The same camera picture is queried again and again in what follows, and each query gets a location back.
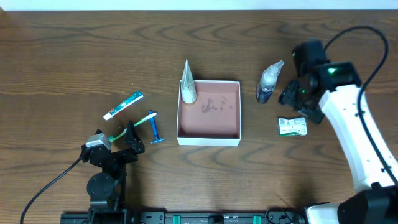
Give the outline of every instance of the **small package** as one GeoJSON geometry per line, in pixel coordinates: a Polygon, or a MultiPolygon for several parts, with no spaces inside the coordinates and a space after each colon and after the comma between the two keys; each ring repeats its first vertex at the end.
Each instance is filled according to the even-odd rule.
{"type": "Polygon", "coordinates": [[[278,133],[279,136],[305,136],[307,135],[307,122],[305,118],[278,118],[278,133]]]}

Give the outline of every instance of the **white box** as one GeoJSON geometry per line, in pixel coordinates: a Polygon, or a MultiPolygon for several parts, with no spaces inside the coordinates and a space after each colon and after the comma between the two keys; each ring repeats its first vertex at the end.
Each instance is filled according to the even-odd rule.
{"type": "Polygon", "coordinates": [[[195,80],[197,100],[178,94],[177,141],[185,146],[238,146],[241,140],[239,81],[195,80]]]}

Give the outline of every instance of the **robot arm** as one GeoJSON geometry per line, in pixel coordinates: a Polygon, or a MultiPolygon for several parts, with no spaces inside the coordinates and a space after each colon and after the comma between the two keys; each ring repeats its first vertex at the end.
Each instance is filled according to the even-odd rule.
{"type": "MultiPolygon", "coordinates": [[[[319,102],[320,109],[333,126],[348,160],[356,193],[371,189],[371,184],[375,182],[379,182],[382,187],[394,185],[374,152],[359,120],[356,107],[359,89],[356,85],[339,86],[334,92],[326,91],[319,102]]],[[[388,150],[364,96],[361,106],[365,122],[377,147],[390,165],[392,173],[398,177],[398,163],[388,150]]]]}
{"type": "Polygon", "coordinates": [[[298,79],[290,82],[279,103],[293,106],[315,123],[320,123],[324,116],[329,119],[348,160],[356,192],[339,205],[324,203],[304,208],[297,223],[396,223],[398,187],[381,158],[395,177],[398,163],[388,150],[364,95],[361,115],[381,158],[363,129],[356,105],[361,80],[353,65],[330,63],[317,40],[296,47],[293,57],[298,79]]]}

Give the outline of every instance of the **white wall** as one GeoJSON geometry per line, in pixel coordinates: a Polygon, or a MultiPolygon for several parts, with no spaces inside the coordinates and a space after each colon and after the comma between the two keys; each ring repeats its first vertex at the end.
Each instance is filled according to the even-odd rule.
{"type": "Polygon", "coordinates": [[[398,9],[398,0],[0,0],[5,11],[398,9]]]}

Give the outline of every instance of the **wood grain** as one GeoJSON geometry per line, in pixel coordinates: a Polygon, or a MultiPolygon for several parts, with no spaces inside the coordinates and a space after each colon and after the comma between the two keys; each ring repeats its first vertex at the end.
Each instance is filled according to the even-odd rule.
{"type": "MultiPolygon", "coordinates": [[[[308,125],[308,136],[278,137],[278,116],[297,112],[277,103],[295,78],[291,50],[317,37],[370,24],[391,53],[367,90],[384,139],[398,155],[398,17],[396,11],[8,12],[0,20],[0,223],[17,223],[27,202],[63,172],[96,129],[118,134],[129,119],[158,111],[166,141],[146,145],[129,166],[133,208],[265,210],[353,195],[351,173],[329,122],[308,125]],[[179,146],[175,136],[178,81],[184,60],[197,79],[240,80],[239,147],[179,146]],[[266,105],[254,90],[261,72],[286,62],[266,105]],[[131,93],[145,98],[105,121],[131,93]]],[[[380,60],[381,42],[357,32],[336,42],[333,61],[350,60],[362,79],[380,60]]],[[[114,150],[123,149],[116,143],[114,150]]],[[[40,196],[26,223],[59,223],[65,211],[85,211],[88,179],[100,169],[78,164],[40,196]]]]}

